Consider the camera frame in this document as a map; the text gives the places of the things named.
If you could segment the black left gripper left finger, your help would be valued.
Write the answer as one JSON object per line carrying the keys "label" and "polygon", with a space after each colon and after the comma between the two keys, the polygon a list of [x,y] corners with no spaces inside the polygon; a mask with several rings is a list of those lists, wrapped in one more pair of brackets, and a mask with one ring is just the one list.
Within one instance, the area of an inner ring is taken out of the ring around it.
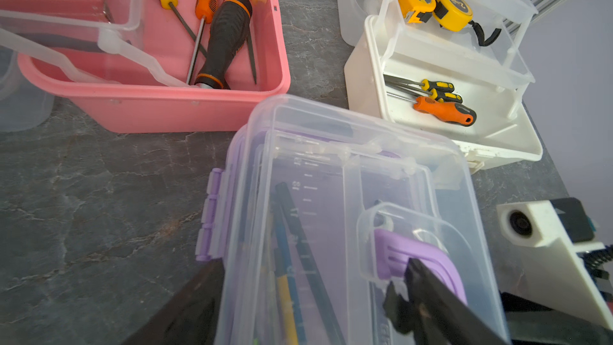
{"label": "black left gripper left finger", "polygon": [[207,262],[125,344],[213,344],[220,314],[225,268]]}

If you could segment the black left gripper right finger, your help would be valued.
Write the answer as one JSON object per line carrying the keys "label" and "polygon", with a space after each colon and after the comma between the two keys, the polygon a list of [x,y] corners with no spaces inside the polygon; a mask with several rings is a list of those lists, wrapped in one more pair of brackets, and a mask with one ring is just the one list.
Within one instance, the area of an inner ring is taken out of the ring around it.
{"label": "black left gripper right finger", "polygon": [[421,260],[409,259],[404,283],[408,300],[386,289],[383,310],[394,330],[416,344],[505,344]]}

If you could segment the purple toolbox with clear lid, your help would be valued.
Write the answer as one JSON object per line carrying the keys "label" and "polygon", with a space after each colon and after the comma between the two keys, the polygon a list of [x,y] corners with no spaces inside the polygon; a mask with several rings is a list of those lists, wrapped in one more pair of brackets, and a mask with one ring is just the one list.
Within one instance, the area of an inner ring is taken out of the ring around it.
{"label": "purple toolbox with clear lid", "polygon": [[225,267],[218,344],[411,344],[383,310],[418,257],[509,338],[467,161],[450,139],[266,99],[208,184],[199,261]]}

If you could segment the white toolbox with clear lid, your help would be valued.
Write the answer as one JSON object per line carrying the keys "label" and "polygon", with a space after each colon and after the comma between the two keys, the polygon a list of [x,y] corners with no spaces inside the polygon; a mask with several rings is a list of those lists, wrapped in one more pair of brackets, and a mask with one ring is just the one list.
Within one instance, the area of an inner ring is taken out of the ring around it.
{"label": "white toolbox with clear lid", "polygon": [[[539,161],[543,147],[522,97],[534,83],[519,47],[537,10],[530,0],[450,0],[466,3],[489,35],[480,46],[472,27],[453,32],[437,21],[408,24],[397,0],[338,0],[343,39],[353,46],[345,67],[351,110],[454,141],[473,170]],[[453,126],[414,110],[410,95],[386,77],[418,83],[449,81],[477,113],[469,127]]]}

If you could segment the yellow black small screwdriver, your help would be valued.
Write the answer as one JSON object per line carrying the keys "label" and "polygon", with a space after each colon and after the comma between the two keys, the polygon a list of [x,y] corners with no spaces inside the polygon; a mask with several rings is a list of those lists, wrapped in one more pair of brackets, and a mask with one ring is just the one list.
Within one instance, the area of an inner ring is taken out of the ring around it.
{"label": "yellow black small screwdriver", "polygon": [[413,81],[406,78],[399,78],[384,74],[385,81],[390,81],[396,84],[402,84],[407,86],[420,86],[425,91],[436,90],[442,93],[453,93],[455,86],[448,81],[430,81],[424,79],[422,81]]}

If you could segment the pink toolbox with clear lid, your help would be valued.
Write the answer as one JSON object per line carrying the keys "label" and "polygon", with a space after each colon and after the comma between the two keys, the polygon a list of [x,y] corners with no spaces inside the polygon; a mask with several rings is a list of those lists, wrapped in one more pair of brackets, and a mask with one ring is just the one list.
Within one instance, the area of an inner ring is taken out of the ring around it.
{"label": "pink toolbox with clear lid", "polygon": [[122,134],[236,131],[255,106],[285,94],[290,71],[279,0],[251,0],[252,45],[226,89],[188,86],[196,0],[105,0],[100,11],[57,16],[1,9],[1,44],[27,81]]}

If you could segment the orange black screwdriver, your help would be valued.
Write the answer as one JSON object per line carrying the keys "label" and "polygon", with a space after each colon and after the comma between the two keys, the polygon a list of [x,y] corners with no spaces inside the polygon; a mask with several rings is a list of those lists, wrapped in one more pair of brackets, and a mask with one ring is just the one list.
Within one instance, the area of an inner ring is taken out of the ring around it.
{"label": "orange black screwdriver", "polygon": [[[250,33],[251,0],[196,0],[195,14],[200,24],[187,83],[201,88],[223,89],[225,74]],[[207,55],[204,65],[196,70],[206,25],[210,25]]]}

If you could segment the yellow tape measure pair right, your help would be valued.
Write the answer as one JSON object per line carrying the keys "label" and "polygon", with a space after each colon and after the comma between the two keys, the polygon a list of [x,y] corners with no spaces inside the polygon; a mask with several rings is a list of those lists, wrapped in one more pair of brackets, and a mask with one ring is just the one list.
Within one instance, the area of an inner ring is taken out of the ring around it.
{"label": "yellow tape measure pair right", "polygon": [[485,37],[482,26],[473,20],[473,10],[465,0],[435,0],[435,3],[433,17],[440,27],[460,32],[470,26],[477,37],[478,46],[481,47],[491,46],[499,38],[501,28],[496,28],[488,38]]}

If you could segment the orange handled screwdriver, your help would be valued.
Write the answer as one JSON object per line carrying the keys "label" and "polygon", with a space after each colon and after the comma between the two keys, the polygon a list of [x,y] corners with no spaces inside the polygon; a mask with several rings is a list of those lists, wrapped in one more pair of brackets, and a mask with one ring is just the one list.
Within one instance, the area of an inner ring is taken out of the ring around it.
{"label": "orange handled screwdriver", "polygon": [[434,116],[439,121],[459,126],[469,127],[477,121],[477,113],[471,108],[456,102],[437,102],[429,97],[409,97],[390,92],[388,96],[401,99],[412,104],[419,113]]}

